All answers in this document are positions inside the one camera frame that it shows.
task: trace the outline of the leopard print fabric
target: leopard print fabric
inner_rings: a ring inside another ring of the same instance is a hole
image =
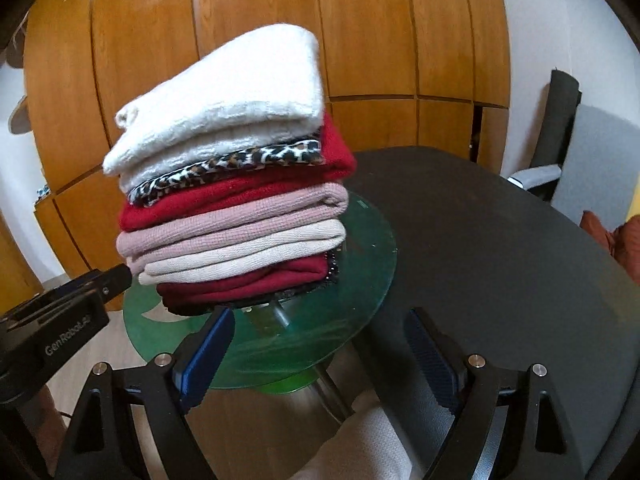
[[[237,170],[255,171],[267,166],[294,164],[317,166],[324,164],[321,149],[318,136],[313,136],[290,144],[272,144],[229,153],[149,179],[129,191],[127,198],[130,204],[149,207],[169,193],[232,177]]]

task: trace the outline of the white wall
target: white wall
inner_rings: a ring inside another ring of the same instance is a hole
[[[640,124],[640,54],[604,0],[504,0],[511,105],[501,173],[526,168],[554,68],[580,82],[582,102]]]
[[[24,95],[22,70],[0,67],[0,210],[27,263],[41,282],[64,273],[33,215],[37,190],[45,185],[33,133],[14,136],[7,126]]]

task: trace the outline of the red sweater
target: red sweater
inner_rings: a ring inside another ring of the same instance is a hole
[[[326,253],[257,269],[241,276],[203,283],[159,283],[162,303],[179,314],[181,306],[224,303],[269,294],[322,280],[328,272]]]
[[[234,178],[171,193],[151,207],[135,206],[125,201],[120,213],[120,228],[123,231],[137,231],[177,218],[340,180],[353,173],[356,168],[353,154],[327,113],[324,114],[321,142],[325,164],[320,166],[296,165],[251,171]]]

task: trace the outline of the orange cushion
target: orange cushion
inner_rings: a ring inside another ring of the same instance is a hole
[[[613,257],[631,279],[640,285],[640,215],[632,216],[616,229]]]
[[[613,234],[603,227],[595,213],[591,211],[582,213],[580,227],[587,231],[607,253],[613,256],[613,248],[615,245]]]

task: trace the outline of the black table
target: black table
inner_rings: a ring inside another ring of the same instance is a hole
[[[583,469],[607,478],[640,425],[640,288],[548,203],[471,162],[431,148],[357,158],[346,185],[390,222],[398,265],[354,344],[414,458],[427,469],[453,421],[402,333],[421,306],[467,354],[546,365]]]

